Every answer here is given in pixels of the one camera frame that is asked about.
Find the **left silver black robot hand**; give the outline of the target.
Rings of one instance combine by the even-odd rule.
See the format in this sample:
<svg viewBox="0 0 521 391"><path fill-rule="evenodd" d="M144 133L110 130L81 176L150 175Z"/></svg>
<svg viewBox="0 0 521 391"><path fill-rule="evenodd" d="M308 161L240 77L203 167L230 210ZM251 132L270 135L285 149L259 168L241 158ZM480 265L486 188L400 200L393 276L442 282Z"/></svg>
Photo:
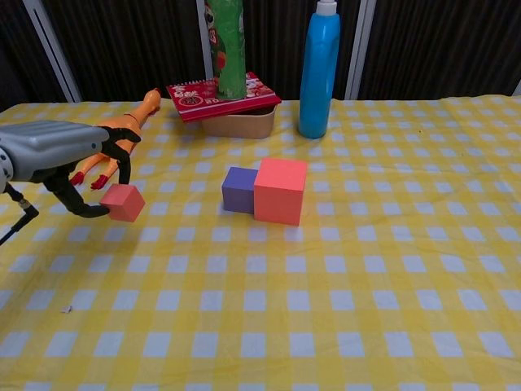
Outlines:
<svg viewBox="0 0 521 391"><path fill-rule="evenodd" d="M1 127L1 192L9 182L42 183L65 208L83 218L109 214L102 205L87 204L69 182L81 160L101 152L116 160L119 183L129 183L129 153L117 143L141 141L125 127L87 125L70 121L32 121Z"/></svg>

